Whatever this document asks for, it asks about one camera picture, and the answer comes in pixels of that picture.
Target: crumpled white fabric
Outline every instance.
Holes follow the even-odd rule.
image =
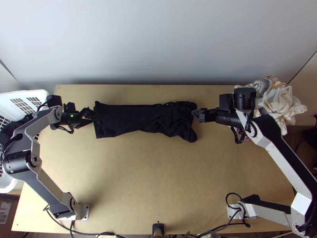
[[[267,76],[244,86],[256,89],[256,104],[264,107],[279,125],[282,135],[287,134],[286,125],[295,125],[295,115],[307,111],[307,106],[293,96],[292,86],[281,82],[278,78]],[[260,116],[254,111],[254,117]]]

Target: white wall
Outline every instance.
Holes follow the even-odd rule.
[[[22,89],[24,87],[0,64],[0,93]]]
[[[10,0],[0,58],[22,83],[289,81],[317,48],[315,0]]]
[[[308,111],[296,115],[296,125],[314,126],[317,114],[317,53],[307,62],[305,67],[290,82],[293,86],[293,95],[298,97]]]

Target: robotic arm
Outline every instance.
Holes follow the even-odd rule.
[[[240,220],[262,217],[289,226],[296,235],[309,238],[316,234],[317,180],[283,140],[279,126],[264,108],[258,108],[261,116],[253,119],[255,97],[255,89],[237,88],[233,94],[220,95],[218,108],[199,109],[192,114],[200,122],[215,121],[230,126],[237,144],[243,141],[246,134],[255,144],[263,147],[285,174],[296,195],[292,205],[287,206],[262,201],[254,194],[237,204],[229,204],[228,217]],[[242,130],[240,139],[234,127]]]
[[[255,89],[237,88],[233,94],[220,95],[219,107],[195,110],[192,114],[200,122],[215,121],[230,126],[238,144],[247,135],[255,144],[265,148],[297,193],[291,206],[265,202],[258,195],[251,195],[237,204],[229,204],[228,217],[262,217],[289,226],[299,236],[313,236],[317,225],[317,180],[283,140],[275,120],[265,109],[257,107],[255,97]],[[63,112],[59,96],[50,95],[47,100],[49,109],[39,111],[34,119],[16,129],[9,144],[4,146],[1,156],[3,169],[12,177],[25,181],[46,200],[55,218],[86,220],[89,206],[78,204],[70,193],[62,192],[41,168],[40,145],[34,136],[48,125],[53,130],[73,133],[73,128],[80,128],[91,121],[82,119],[87,109],[78,112],[73,103],[68,103],[64,104]],[[253,118],[255,109],[261,116]],[[62,125],[68,125],[70,131]],[[243,132],[240,139],[234,128]]]
[[[48,96],[47,104],[49,109],[39,111],[34,119],[14,131],[9,144],[3,148],[3,169],[15,179],[23,180],[32,187],[49,204],[49,210],[55,218],[86,220],[89,206],[78,204],[69,192],[62,192],[42,169],[40,145],[34,136],[48,125],[53,130],[64,128],[61,125],[68,125],[71,130],[67,131],[73,133],[73,127],[79,128],[91,121],[82,119],[85,111],[77,112],[73,103],[64,105],[63,112],[59,96]]]

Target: silver arm segment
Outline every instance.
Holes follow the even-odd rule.
[[[55,218],[63,220],[86,220],[89,206],[78,204],[68,192],[62,192],[42,169],[40,145],[34,139],[48,125],[60,122],[63,108],[51,107],[38,112],[34,119],[17,128],[12,137],[22,138],[13,141],[5,150],[3,168],[5,173],[25,181],[49,205]]]
[[[236,113],[244,127],[246,113],[239,110]],[[307,222],[308,215],[311,215],[308,213],[314,213],[313,196],[316,197],[317,180],[283,140],[277,123],[268,114],[255,118],[247,135],[256,145],[266,149],[297,193],[291,206],[264,202],[257,195],[251,195],[238,202],[244,209],[234,219],[262,217],[289,226],[299,236],[309,237],[306,229],[298,229]],[[227,211],[228,217],[232,217],[237,210],[227,207]]]

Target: tabletop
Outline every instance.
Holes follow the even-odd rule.
[[[100,101],[114,105],[191,101],[198,108],[219,106],[222,85],[57,85],[55,95],[77,110]],[[90,205],[81,232],[150,234],[164,223],[167,234],[202,233],[228,222],[225,196],[258,194],[262,200],[290,205],[294,194],[267,152],[244,141],[235,144],[229,127],[214,122],[192,128],[198,140],[135,131],[96,139],[93,124],[68,134],[45,128],[39,136],[42,168],[77,202]],[[46,202],[24,185],[12,230],[68,233],[43,211]],[[70,222],[63,221],[65,226]],[[227,227],[223,232],[289,230],[264,219]]]

